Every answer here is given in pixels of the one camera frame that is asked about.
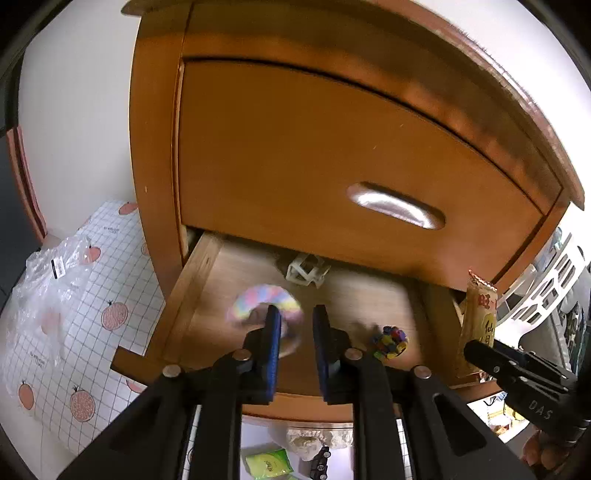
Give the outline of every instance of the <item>yellow snack wrapper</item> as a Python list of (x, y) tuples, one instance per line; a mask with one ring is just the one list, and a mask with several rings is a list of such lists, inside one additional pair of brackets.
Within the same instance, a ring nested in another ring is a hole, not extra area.
[(480, 369), (464, 357), (464, 347), (470, 340), (479, 340), (492, 346), (495, 340), (497, 290), (490, 283), (468, 271), (466, 311), (457, 346), (456, 376), (464, 377)]

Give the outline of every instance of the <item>green package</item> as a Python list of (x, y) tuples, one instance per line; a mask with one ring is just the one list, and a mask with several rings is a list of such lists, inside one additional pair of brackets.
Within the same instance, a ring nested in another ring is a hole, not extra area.
[(273, 478), (294, 471), (285, 449), (249, 455), (246, 457), (246, 463), (255, 480)]

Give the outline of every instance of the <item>screw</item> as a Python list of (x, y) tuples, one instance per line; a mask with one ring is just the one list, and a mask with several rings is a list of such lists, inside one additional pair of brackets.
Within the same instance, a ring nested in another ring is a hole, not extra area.
[(363, 352), (361, 350), (357, 350), (356, 348), (347, 348), (347, 350), (345, 350), (345, 358), (348, 358), (349, 360), (361, 360), (361, 357), (363, 357)]
[(181, 374), (181, 371), (178, 365), (167, 365), (162, 369), (162, 374), (167, 378), (177, 378)]
[(239, 362), (246, 362), (246, 360), (250, 360), (252, 353), (250, 350), (246, 350), (245, 348), (240, 348), (238, 350), (234, 350), (232, 354), (232, 358), (234, 360), (238, 360)]
[(429, 367), (419, 365), (418, 367), (414, 368), (414, 374), (422, 380), (426, 380), (427, 378), (431, 377), (431, 370), (429, 370)]

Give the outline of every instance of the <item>drawer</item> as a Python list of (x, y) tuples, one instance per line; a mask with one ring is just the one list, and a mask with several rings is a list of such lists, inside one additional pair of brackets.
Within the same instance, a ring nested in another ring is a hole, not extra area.
[(245, 414), (290, 422), (347, 423), (352, 408), (328, 406), (320, 396), (311, 325), (312, 309), (325, 304), (333, 327), (347, 331), (353, 346), (366, 349), (377, 325), (397, 325), (409, 338), (392, 367), (428, 365), (467, 401), (498, 390), (495, 383), (474, 384), (478, 376), (456, 378), (453, 364), (460, 322), (449, 291), (418, 280), (336, 262), (316, 289), (285, 280), (278, 264), (293, 252), (270, 245), (205, 232), (175, 285), (144, 357), (118, 348), (112, 368), (150, 383), (168, 364), (185, 369), (211, 366), (238, 349), (252, 327), (226, 320), (228, 310), (247, 289), (272, 284), (286, 289), (301, 305), (297, 329), (301, 343), (280, 359), (277, 395), (270, 406), (244, 406)]
[[(350, 187), (363, 182), (434, 215), (436, 229), (357, 205)], [(491, 162), (416, 112), (247, 61), (186, 63), (178, 194), (185, 225), (458, 290), (469, 268), (499, 276), (542, 218)]]

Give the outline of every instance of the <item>recessed metal handle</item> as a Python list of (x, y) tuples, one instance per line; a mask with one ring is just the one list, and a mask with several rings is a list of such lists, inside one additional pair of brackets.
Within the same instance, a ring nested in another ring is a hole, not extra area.
[(428, 230), (445, 226), (445, 215), (440, 210), (375, 183), (355, 183), (347, 188), (347, 197), (359, 206)]

